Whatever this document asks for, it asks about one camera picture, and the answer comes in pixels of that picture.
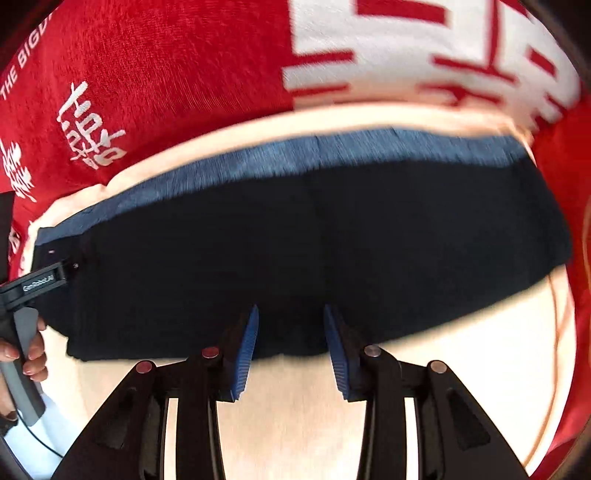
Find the chinese characters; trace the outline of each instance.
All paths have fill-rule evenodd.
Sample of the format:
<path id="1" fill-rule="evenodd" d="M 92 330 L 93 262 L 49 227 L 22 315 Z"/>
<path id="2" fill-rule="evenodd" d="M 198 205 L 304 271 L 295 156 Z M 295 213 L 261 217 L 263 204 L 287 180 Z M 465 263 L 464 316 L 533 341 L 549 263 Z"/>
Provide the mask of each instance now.
<path id="1" fill-rule="evenodd" d="M 98 141 L 95 141 L 97 135 L 95 134 L 93 138 L 93 133 L 103 126 L 103 119 L 93 112 L 80 119 L 91 107 L 89 100 L 79 103 L 80 97 L 84 95 L 87 88 L 88 83 L 86 82 L 82 82 L 76 88 L 73 83 L 70 84 L 70 96 L 61 106 L 56 120 L 61 123 L 61 130 L 66 134 L 66 140 L 75 153 L 70 160 L 81 158 L 89 167 L 98 170 L 99 166 L 106 167 L 113 163 L 113 160 L 117 160 L 127 153 L 111 144 L 115 138 L 125 135 L 125 130 L 117 130 L 109 135 L 108 131 L 103 128 L 100 130 Z M 71 108 L 74 111 L 70 122 L 62 117 Z"/>
<path id="2" fill-rule="evenodd" d="M 29 199 L 37 202 L 31 195 L 31 189 L 34 187 L 33 179 L 29 169 L 21 165 L 21 147 L 18 143 L 11 142 L 8 148 L 4 147 L 0 140 L 0 152 L 2 153 L 2 163 L 4 172 L 10 180 L 10 185 L 15 194 L 22 199 Z"/>

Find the white printed logo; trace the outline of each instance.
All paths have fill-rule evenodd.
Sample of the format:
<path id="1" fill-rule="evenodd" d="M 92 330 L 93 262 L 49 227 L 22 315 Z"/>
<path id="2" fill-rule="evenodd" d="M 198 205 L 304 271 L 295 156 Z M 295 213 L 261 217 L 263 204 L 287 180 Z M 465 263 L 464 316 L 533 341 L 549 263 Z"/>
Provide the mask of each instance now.
<path id="1" fill-rule="evenodd" d="M 125 135 L 125 130 L 118 130 L 114 134 L 109 135 L 106 129 L 100 131 L 100 140 L 95 142 L 91 134 L 103 125 L 103 119 L 96 113 L 89 113 L 81 121 L 78 121 L 90 109 L 90 101 L 86 100 L 78 103 L 79 98 L 88 88 L 88 83 L 82 82 L 78 87 L 74 88 L 74 84 L 70 84 L 70 96 L 68 100 L 61 106 L 57 115 L 57 121 L 61 123 L 61 130 L 66 132 L 70 128 L 70 121 L 62 120 L 62 116 L 68 109 L 74 109 L 74 125 L 66 133 L 66 140 L 70 145 L 72 151 L 76 154 L 70 160 L 78 160 L 81 158 L 89 167 L 98 170 L 99 166 L 106 167 L 113 163 L 113 160 L 123 157 L 127 152 L 121 148 L 111 146 L 111 140 Z"/>
<path id="2" fill-rule="evenodd" d="M 10 186 L 17 197 L 28 198 L 32 202 L 37 202 L 31 195 L 31 189 L 34 187 L 33 179 L 29 169 L 21 165 L 21 146 L 18 143 L 11 142 L 8 149 L 0 139 L 0 151 L 2 152 L 2 163 L 4 172 L 10 180 Z"/>
<path id="3" fill-rule="evenodd" d="M 18 249 L 21 247 L 21 236 L 13 227 L 10 227 L 8 242 L 10 244 L 10 247 L 8 248 L 8 262 L 10 263 L 12 261 L 12 257 L 16 255 Z"/>

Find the red and white fabric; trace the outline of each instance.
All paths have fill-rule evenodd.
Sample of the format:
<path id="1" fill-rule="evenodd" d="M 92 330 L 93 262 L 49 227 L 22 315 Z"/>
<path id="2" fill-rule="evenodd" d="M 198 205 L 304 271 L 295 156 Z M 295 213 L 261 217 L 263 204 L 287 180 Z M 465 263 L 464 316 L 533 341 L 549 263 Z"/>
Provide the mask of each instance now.
<path id="1" fill-rule="evenodd" d="M 579 92 L 518 0 L 65 0 L 0 76 L 0 191 L 18 195 L 10 275 L 54 200 L 221 127 L 410 100 L 535 129 Z"/>

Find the human hand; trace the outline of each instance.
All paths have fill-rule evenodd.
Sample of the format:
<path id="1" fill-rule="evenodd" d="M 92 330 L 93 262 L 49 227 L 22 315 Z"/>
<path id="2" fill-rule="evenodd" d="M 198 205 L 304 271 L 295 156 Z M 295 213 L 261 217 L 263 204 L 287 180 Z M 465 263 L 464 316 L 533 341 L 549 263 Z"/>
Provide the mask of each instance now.
<path id="1" fill-rule="evenodd" d="M 46 329 L 45 322 L 39 318 L 37 329 L 42 332 Z M 45 354 L 45 343 L 41 333 L 37 332 L 29 347 L 28 358 L 22 366 L 22 371 L 35 382 L 42 382 L 47 378 L 47 355 Z M 14 345 L 0 340 L 0 362 L 13 362 L 19 357 L 18 348 Z M 7 417 L 15 411 L 12 398 L 4 378 L 0 375 L 0 415 Z"/>

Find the red fabric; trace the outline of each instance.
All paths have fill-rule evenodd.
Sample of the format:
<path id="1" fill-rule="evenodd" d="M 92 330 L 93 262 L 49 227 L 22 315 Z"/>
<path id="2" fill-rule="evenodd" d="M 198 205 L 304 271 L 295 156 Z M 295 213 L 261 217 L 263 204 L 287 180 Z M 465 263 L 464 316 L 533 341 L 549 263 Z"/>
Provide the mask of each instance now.
<path id="1" fill-rule="evenodd" d="M 56 199 L 221 127 L 361 100 L 485 105 L 534 127 L 579 98 L 566 55 L 516 0 L 354 3 L 64 0 L 0 76 L 10 277 Z"/>
<path id="2" fill-rule="evenodd" d="M 570 394 L 551 450 L 577 436 L 591 416 L 591 366 L 589 327 L 591 323 L 591 278 L 585 268 L 591 254 L 591 232 L 583 232 L 584 216 L 591 215 L 591 96 L 568 112 L 563 120 L 540 132 L 533 151 L 538 168 L 558 200 L 573 237 L 573 261 L 568 265 L 574 297 L 577 354 Z M 556 457 L 548 457 L 533 478 L 542 480 L 556 467 Z"/>

